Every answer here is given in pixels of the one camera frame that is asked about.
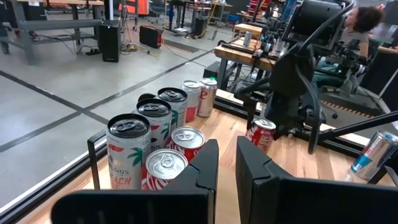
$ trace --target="wire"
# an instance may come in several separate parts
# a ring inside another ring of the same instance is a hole
[[[351,1],[351,3],[347,7],[343,8],[340,12],[336,13],[335,15],[329,17],[328,20],[326,20],[320,27],[317,28],[316,31],[312,33],[311,36],[305,40],[303,45],[301,45],[301,48],[298,50],[298,52],[302,52],[303,49],[306,49],[308,45],[311,44],[311,42],[315,38],[317,38],[318,35],[321,32],[323,32],[323,30],[325,30],[335,19],[341,17],[343,14],[351,10],[354,6],[354,0],[349,0],[349,1]]]

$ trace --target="can lid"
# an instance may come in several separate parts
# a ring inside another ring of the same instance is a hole
[[[163,117],[171,113],[172,107],[164,100],[147,99],[137,103],[137,111],[150,117]]]
[[[274,130],[276,128],[275,123],[268,119],[257,119],[254,121],[254,123],[262,128],[268,129],[268,130]]]
[[[149,121],[139,114],[121,114],[110,119],[108,131],[121,138],[136,138],[149,131]]]
[[[182,85],[188,88],[200,88],[200,84],[193,80],[185,80],[184,82],[182,82]]]
[[[172,140],[186,149],[196,149],[204,145],[206,137],[199,129],[180,127],[172,132]]]
[[[212,80],[210,78],[202,78],[200,80],[200,82],[202,82],[203,84],[206,84],[206,85],[210,85],[210,86],[217,85],[217,81],[216,80]]]
[[[395,134],[392,134],[388,131],[378,131],[377,132],[382,138],[392,141],[392,142],[398,142],[398,136]]]
[[[185,91],[178,88],[162,88],[157,93],[160,99],[169,102],[181,102],[188,97]]]
[[[172,180],[188,165],[187,158],[173,149],[159,149],[151,153],[146,161],[148,172],[156,178]]]

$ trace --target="blue and silver can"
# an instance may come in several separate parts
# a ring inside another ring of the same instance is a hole
[[[360,178],[369,180],[387,159],[396,152],[398,137],[387,131],[378,131],[351,165],[351,171]]]

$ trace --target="black cable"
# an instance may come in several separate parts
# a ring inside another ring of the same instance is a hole
[[[306,49],[308,47],[309,44],[311,44],[311,42],[318,37],[318,35],[323,32],[323,30],[325,30],[335,19],[341,17],[343,14],[345,14],[346,12],[348,12],[349,10],[351,10],[354,6],[354,0],[349,0],[351,1],[351,3],[345,7],[344,9],[342,9],[340,12],[336,13],[335,15],[331,16],[328,20],[326,20],[320,27],[318,27],[316,29],[316,31],[314,33],[311,34],[310,37],[308,37],[303,45],[301,45],[301,48],[298,50],[299,52],[301,52],[303,49]]]
[[[295,64],[295,70],[298,74],[298,77],[300,77],[305,87],[307,88],[313,103],[313,117],[315,118],[315,121],[313,123],[310,139],[308,141],[308,153],[313,154],[315,152],[315,149],[317,148],[318,137],[319,137],[318,132],[319,132],[319,127],[321,126],[321,119],[320,119],[321,111],[320,111],[319,99],[318,95],[314,92],[314,89],[312,88],[310,81],[308,81],[307,78],[305,78],[301,73],[297,63]]]

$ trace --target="can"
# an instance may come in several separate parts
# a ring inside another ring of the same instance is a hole
[[[252,37],[253,37],[253,33],[246,31],[246,33],[244,34],[243,47],[249,47],[250,40]]]
[[[199,129],[181,127],[172,132],[170,148],[181,152],[191,162],[205,142],[206,137]]]
[[[160,99],[168,102],[172,107],[170,132],[173,132],[177,127],[184,126],[188,105],[187,93],[179,88],[167,87],[160,89],[157,95]]]
[[[185,80],[182,82],[181,89],[188,95],[187,115],[185,121],[193,121],[197,116],[199,98],[200,98],[200,84],[196,81]]]
[[[255,119],[251,127],[246,131],[245,137],[255,146],[268,154],[274,142],[276,125],[268,119]]]
[[[106,130],[112,189],[141,189],[142,166],[150,154],[150,124],[139,114],[110,119]]]
[[[377,131],[364,147],[361,155],[351,165],[351,171],[360,178],[369,180],[396,152],[398,137],[387,131]]]
[[[166,148],[170,137],[172,107],[164,100],[147,99],[137,103],[136,113],[148,119],[152,136],[151,152]]]
[[[216,99],[217,81],[210,78],[202,78],[201,92],[198,106],[198,116],[209,117],[213,110],[214,101]]]
[[[187,158],[176,150],[159,149],[149,155],[147,186],[149,190],[162,190],[188,165]]]

